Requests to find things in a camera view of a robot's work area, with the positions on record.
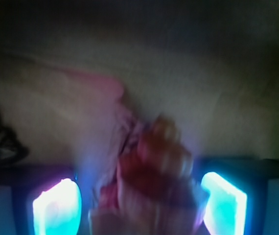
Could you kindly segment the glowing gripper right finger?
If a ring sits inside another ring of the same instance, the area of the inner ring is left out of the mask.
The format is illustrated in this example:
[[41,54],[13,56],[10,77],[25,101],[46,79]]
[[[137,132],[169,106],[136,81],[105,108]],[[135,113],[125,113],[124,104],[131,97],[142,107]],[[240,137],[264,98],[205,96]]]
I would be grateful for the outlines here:
[[260,235],[267,185],[261,161],[202,161],[199,178],[210,194],[204,224],[211,235]]

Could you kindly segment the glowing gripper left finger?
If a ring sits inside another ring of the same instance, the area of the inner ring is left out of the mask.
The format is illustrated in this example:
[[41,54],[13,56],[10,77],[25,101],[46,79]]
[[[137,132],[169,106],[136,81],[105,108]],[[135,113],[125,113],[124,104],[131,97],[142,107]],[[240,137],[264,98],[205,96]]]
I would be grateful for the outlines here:
[[75,235],[82,197],[70,168],[18,168],[14,171],[13,212],[19,235]]

